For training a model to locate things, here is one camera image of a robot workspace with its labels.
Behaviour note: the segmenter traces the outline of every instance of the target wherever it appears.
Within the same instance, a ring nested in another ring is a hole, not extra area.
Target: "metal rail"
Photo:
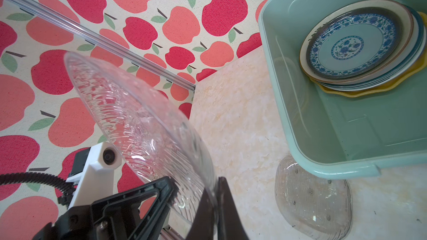
[[[132,63],[139,65],[140,67],[166,78],[167,80],[175,83],[179,86],[182,86],[188,90],[194,91],[195,85],[190,83],[186,79],[179,77],[178,75],[169,72],[165,68],[155,64],[154,62],[147,60],[146,58],[135,54],[134,52],[128,50],[127,48],[115,43],[114,41],[99,35],[88,28],[78,24],[74,20],[58,13],[51,8],[45,7],[44,5],[34,1],[34,0],[7,0],[15,5],[18,5],[20,8],[33,13],[44,19],[48,22],[51,22],[73,34],[77,34],[89,42],[102,47],[103,49],[110,51],[111,53],[126,58]]]

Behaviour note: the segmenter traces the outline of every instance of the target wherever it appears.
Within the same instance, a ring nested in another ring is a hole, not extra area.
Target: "white bracket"
[[[110,165],[104,162],[104,151],[112,150],[115,160]],[[69,208],[90,205],[94,201],[113,195],[114,170],[122,163],[122,157],[109,142],[91,147],[81,173],[67,178],[66,182],[78,184]]]

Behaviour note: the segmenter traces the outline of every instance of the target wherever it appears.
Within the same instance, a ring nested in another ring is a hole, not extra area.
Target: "wallpaper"
[[[104,29],[122,41],[110,29]],[[102,49],[79,36],[3,2],[0,7],[0,174],[44,172],[66,179],[75,154],[105,136],[73,88],[64,66],[67,51],[103,58]],[[187,117],[194,93],[121,58],[111,63],[146,81]],[[115,193],[142,185],[124,165],[115,172]],[[66,208],[59,190],[40,184],[0,186],[2,239],[31,239]]]
[[[267,0],[35,1],[197,83],[261,45],[258,16]],[[57,45],[70,41],[57,31]],[[93,53],[117,60],[101,48]]]
[[[35,1],[197,83],[261,45],[258,16],[267,0]],[[78,151],[106,140],[66,75],[66,51],[135,74],[189,117],[192,92],[0,0],[0,174],[67,178]],[[115,172],[115,193],[141,184],[127,165]],[[1,186],[2,238],[31,239],[55,222],[66,211],[60,195],[45,185]]]

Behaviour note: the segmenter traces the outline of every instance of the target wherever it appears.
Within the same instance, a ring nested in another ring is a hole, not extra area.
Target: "green plastic basin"
[[[360,0],[269,0],[259,26],[292,156],[328,179],[377,176],[382,168],[427,162],[427,69],[389,92],[346,98],[324,93],[298,56],[310,30]],[[396,0],[427,13],[427,0]]]

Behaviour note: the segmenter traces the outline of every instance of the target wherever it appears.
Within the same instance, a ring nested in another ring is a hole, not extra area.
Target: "screw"
[[[79,221],[79,217],[78,217],[77,215],[72,215],[72,216],[70,217],[70,222],[71,222],[72,224],[76,224],[78,221]]]
[[[101,230],[105,230],[106,228],[107,228],[107,226],[108,226],[108,222],[107,221],[102,221],[100,224],[99,224],[99,228],[101,229]]]
[[[103,159],[105,164],[111,165],[114,163],[114,160],[116,159],[116,155],[114,154],[114,151],[112,151],[111,149],[106,149],[104,150],[104,153],[103,153]]]

